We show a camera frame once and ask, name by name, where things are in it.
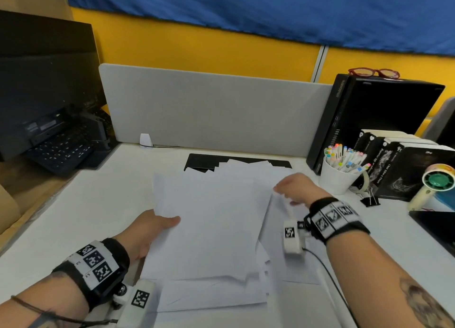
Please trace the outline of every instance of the keyboard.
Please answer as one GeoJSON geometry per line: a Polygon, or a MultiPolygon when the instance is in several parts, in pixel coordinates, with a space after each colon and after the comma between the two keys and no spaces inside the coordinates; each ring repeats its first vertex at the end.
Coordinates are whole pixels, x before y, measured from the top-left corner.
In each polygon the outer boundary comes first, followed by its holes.
{"type": "Polygon", "coordinates": [[[65,176],[92,152],[86,128],[80,124],[52,136],[24,155],[54,174],[65,176]]]}

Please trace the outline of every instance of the computer monitor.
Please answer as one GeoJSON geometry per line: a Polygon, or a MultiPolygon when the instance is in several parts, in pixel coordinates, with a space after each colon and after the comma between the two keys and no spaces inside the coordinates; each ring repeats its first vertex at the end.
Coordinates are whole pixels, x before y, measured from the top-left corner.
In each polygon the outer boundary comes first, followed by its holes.
{"type": "Polygon", "coordinates": [[[90,24],[0,11],[0,160],[105,104],[90,24]]]}

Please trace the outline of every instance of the blue curtain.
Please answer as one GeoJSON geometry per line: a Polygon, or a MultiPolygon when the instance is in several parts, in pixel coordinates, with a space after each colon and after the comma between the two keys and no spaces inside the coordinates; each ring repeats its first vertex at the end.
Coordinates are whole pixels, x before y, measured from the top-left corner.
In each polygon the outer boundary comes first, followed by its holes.
{"type": "Polygon", "coordinates": [[[69,3],[84,9],[305,43],[455,55],[454,0],[69,0],[69,3]]]}

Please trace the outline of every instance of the red eyeglasses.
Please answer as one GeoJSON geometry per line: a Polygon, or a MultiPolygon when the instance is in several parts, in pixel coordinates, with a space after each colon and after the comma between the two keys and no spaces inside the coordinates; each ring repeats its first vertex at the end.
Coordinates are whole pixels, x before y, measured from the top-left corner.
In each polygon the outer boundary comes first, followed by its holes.
{"type": "Polygon", "coordinates": [[[391,69],[371,69],[367,67],[358,67],[358,68],[351,68],[348,70],[348,72],[351,75],[358,75],[358,76],[363,76],[363,77],[369,77],[369,76],[374,76],[375,73],[378,73],[378,75],[381,78],[389,78],[389,79],[398,79],[400,78],[400,73],[391,70],[391,69]]]}

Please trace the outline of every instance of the hand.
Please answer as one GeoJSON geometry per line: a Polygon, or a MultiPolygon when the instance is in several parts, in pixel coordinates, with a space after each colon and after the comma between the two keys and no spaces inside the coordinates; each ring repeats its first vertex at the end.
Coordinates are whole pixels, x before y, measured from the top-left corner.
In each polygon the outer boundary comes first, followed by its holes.
{"type": "Polygon", "coordinates": [[[130,257],[130,262],[133,262],[147,255],[150,244],[163,230],[173,228],[179,222],[179,216],[165,218],[156,216],[152,209],[146,210],[125,231],[113,238],[122,244],[130,257]]]}
{"type": "Polygon", "coordinates": [[[316,186],[315,183],[303,173],[295,173],[284,177],[273,190],[292,199],[291,205],[303,203],[308,208],[316,200],[332,196],[324,189],[316,186]]]}

